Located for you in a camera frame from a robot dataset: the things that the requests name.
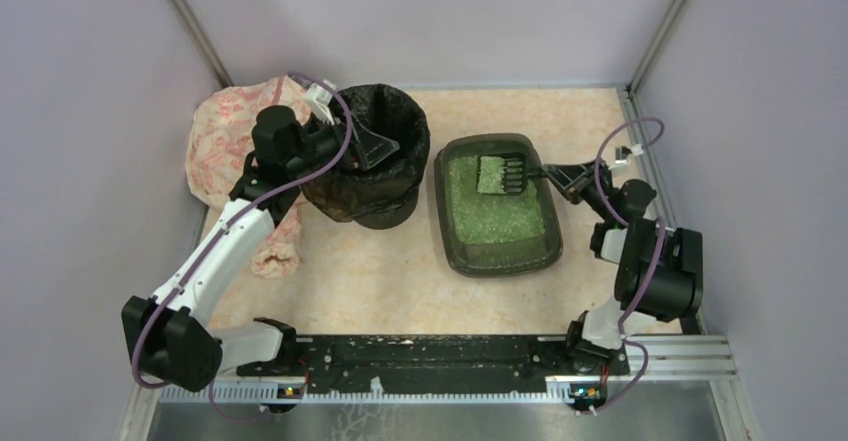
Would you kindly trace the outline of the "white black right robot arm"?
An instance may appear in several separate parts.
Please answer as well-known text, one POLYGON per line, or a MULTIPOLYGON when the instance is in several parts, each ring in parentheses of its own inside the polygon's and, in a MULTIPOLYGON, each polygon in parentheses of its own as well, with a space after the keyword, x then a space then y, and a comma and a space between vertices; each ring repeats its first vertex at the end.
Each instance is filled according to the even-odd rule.
POLYGON ((627 336, 655 322, 697 314, 703 300, 703 236, 648 219, 647 208, 657 195, 649 183, 630 179, 616 187, 604 163, 546 164, 540 174, 567 201, 586 203, 600 216, 590 249, 617 267, 611 297, 569 325, 566 355, 578 370, 616 362, 627 336))

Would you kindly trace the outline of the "black litter scoop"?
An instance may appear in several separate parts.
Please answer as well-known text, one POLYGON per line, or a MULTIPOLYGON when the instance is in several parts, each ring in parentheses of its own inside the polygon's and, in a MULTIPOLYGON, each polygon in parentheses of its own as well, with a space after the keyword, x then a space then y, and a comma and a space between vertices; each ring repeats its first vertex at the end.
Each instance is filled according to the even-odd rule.
POLYGON ((545 176, 544 169, 532 166, 523 153, 484 155, 477 160, 476 192, 488 196, 520 195, 531 179, 545 176))

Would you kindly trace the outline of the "black bag lined bin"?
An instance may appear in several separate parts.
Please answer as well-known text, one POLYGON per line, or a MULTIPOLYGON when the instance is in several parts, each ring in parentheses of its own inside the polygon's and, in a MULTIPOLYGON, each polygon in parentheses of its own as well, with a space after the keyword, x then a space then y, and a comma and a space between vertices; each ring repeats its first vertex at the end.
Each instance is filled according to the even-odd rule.
POLYGON ((380 142, 366 157, 365 169, 348 159, 301 186, 303 196, 335 222, 355 222, 387 230, 414 212, 430 153, 427 117, 406 92, 386 84, 367 84, 339 91, 354 121, 349 147, 358 154, 380 142))

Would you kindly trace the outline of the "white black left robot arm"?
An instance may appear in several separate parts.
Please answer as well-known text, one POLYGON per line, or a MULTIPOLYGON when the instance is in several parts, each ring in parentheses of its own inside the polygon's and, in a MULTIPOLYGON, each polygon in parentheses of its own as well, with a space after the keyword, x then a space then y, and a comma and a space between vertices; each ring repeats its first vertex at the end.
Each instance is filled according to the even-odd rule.
POLYGON ((135 382, 199 392, 218 374, 265 366, 292 351, 295 331, 267 318, 213 332, 207 324, 252 252, 282 222, 301 185, 335 166, 366 172, 400 149, 398 141, 363 126, 349 108, 309 132, 283 105, 263 109, 254 149, 212 231, 184 264, 147 298, 131 297, 121 320, 135 382))

